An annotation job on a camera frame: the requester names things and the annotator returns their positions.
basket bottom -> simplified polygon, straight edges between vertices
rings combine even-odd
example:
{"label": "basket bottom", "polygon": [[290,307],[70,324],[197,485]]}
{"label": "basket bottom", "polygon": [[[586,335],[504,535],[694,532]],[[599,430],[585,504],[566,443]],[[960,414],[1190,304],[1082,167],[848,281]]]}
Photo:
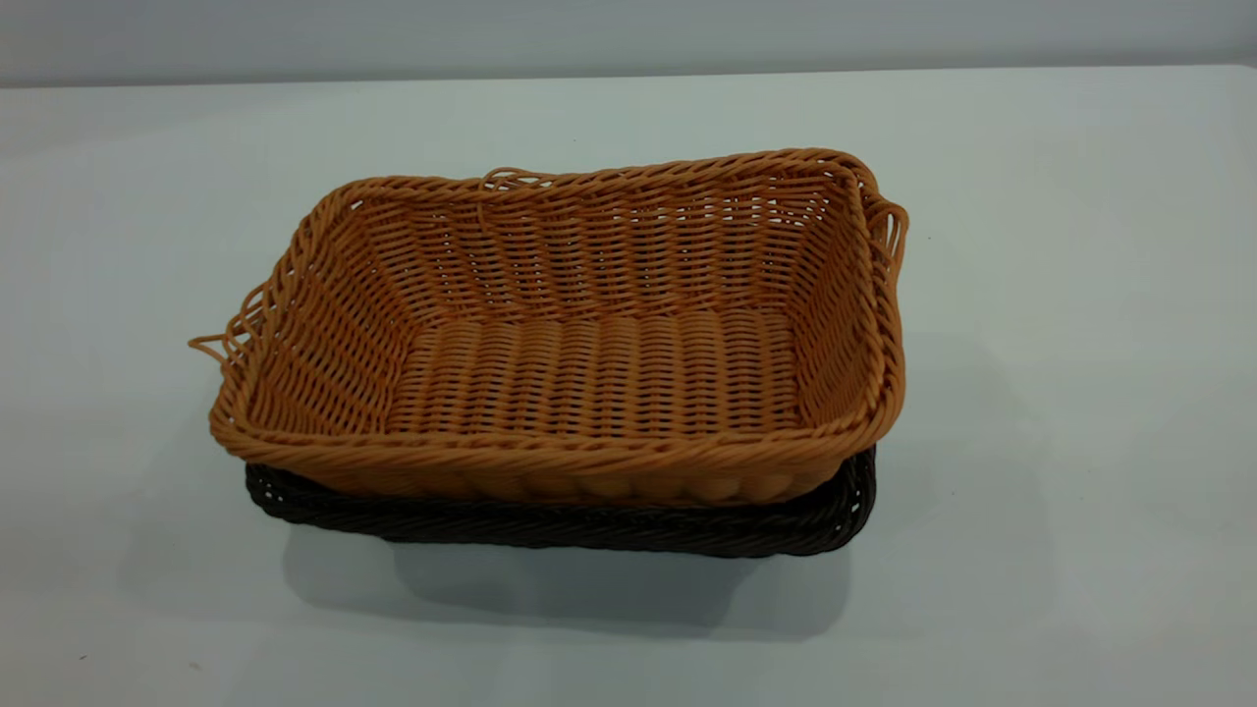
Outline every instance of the basket bottom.
{"label": "basket bottom", "polygon": [[799,426],[779,309],[597,320],[454,320],[419,335],[386,433],[615,438]]}
{"label": "basket bottom", "polygon": [[784,503],[732,508],[548,506],[342,496],[289,472],[249,464],[254,503],[292,523],[390,542],[484,543],[688,552],[714,557],[816,555],[855,537],[876,496],[875,450]]}

tan wicker basket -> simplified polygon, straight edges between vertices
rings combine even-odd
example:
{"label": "tan wicker basket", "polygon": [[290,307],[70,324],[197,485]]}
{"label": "tan wicker basket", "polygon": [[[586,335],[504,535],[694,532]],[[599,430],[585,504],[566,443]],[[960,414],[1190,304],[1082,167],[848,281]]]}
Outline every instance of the tan wicker basket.
{"label": "tan wicker basket", "polygon": [[368,179],[191,345],[229,452],[343,493],[778,502],[899,414],[906,226],[827,150]]}

table surface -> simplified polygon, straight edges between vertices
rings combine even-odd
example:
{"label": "table surface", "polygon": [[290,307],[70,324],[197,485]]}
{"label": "table surface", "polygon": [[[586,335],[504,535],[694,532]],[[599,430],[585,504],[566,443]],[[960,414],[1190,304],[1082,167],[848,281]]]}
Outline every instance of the table surface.
{"label": "table surface", "polygon": [[[210,438],[328,190],[786,146],[913,216],[908,404],[846,550],[390,546]],[[1257,70],[0,91],[5,704],[1251,704]]]}

basket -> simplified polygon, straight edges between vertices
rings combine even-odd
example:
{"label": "basket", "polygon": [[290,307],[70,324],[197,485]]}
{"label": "basket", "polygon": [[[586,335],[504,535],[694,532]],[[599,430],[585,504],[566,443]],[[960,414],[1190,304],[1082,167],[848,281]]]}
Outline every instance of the basket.
{"label": "basket", "polygon": [[190,343],[230,453],[344,494],[776,503],[900,411],[906,225],[827,150],[368,179]]}
{"label": "basket", "polygon": [[245,482],[253,502],[275,518],[373,535],[390,542],[588,547],[714,557],[837,550],[864,527],[877,492],[872,449],[847,459],[833,478],[798,498],[729,508],[362,498],[261,464],[245,467]]}

gray wall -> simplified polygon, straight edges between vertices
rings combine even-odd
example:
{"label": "gray wall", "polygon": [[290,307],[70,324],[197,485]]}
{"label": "gray wall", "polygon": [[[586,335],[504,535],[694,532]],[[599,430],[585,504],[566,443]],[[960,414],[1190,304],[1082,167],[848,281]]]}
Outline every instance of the gray wall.
{"label": "gray wall", "polygon": [[1257,0],[0,0],[0,83],[1178,63]]}

